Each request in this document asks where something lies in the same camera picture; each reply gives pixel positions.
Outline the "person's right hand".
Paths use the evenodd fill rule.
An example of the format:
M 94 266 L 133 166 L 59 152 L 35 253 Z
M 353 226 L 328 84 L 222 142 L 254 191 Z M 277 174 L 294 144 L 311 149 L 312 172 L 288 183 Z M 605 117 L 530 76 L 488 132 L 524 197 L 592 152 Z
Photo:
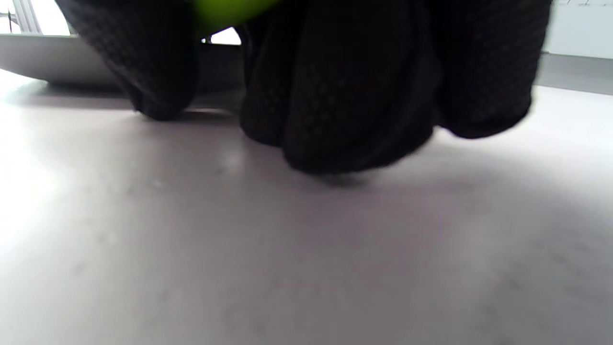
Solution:
M 436 127 L 464 139 L 530 111 L 550 0 L 59 0 L 147 118 L 196 97 L 202 38 L 233 27 L 244 52 L 239 126 L 307 174 L 389 166 Z

